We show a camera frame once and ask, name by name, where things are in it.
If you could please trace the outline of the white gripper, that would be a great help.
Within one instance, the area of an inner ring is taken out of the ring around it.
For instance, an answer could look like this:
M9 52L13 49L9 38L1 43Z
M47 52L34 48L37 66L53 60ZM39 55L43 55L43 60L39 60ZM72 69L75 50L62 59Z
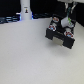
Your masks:
M78 3L84 3L84 0L64 0L66 3L73 3L73 2L78 2ZM71 7L69 7L66 11L68 21L71 21L70 14L71 14Z

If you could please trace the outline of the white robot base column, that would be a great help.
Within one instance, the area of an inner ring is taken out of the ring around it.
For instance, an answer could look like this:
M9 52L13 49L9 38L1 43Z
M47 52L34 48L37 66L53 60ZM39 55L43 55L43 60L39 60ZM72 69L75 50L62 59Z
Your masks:
M20 0L21 2L21 19L31 20L32 12L30 9L30 0Z

